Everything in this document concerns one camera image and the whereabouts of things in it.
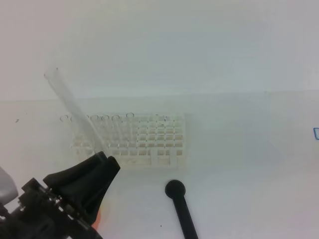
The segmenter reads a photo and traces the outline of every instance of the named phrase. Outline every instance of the black knob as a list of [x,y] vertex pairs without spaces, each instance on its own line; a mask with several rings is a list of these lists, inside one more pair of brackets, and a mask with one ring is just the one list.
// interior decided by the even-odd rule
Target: black knob
[[173,199],[179,223],[185,239],[198,239],[193,221],[191,219],[185,201],[185,192],[186,189],[184,184],[178,180],[171,180],[166,184],[165,193],[169,198]]

